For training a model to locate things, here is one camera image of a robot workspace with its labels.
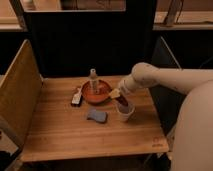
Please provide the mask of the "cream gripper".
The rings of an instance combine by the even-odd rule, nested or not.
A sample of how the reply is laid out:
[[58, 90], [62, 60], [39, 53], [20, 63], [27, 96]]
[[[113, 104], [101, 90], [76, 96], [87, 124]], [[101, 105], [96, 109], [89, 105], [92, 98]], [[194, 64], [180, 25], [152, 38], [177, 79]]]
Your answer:
[[130, 77], [124, 77], [119, 83], [118, 83], [118, 89], [115, 88], [109, 93], [109, 97], [112, 99], [119, 98], [121, 96], [121, 93], [123, 94], [130, 94], [135, 91], [134, 88], [134, 81]]

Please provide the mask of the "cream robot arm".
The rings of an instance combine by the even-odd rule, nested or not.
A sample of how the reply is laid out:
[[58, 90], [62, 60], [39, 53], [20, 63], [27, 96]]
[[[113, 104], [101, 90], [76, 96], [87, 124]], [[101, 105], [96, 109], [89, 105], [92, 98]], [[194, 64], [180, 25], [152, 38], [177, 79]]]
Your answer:
[[166, 134], [170, 171], [213, 171], [213, 69], [159, 68], [140, 62], [109, 96], [119, 112], [132, 111], [127, 95], [148, 88]]

